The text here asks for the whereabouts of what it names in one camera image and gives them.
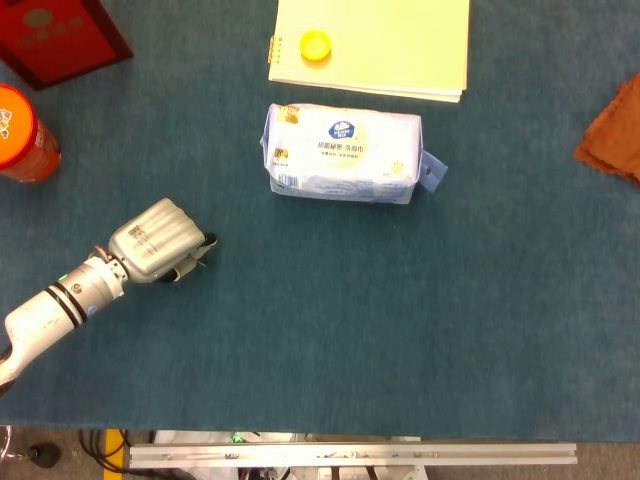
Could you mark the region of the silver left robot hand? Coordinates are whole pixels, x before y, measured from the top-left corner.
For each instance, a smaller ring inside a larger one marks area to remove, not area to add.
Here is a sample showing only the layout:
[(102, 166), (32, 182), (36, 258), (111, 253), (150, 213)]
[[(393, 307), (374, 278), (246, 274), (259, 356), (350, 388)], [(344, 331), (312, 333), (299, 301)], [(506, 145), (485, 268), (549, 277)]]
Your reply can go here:
[(218, 237), (201, 230), (183, 209), (163, 198), (112, 234), (108, 251), (138, 283), (178, 282), (193, 271)]

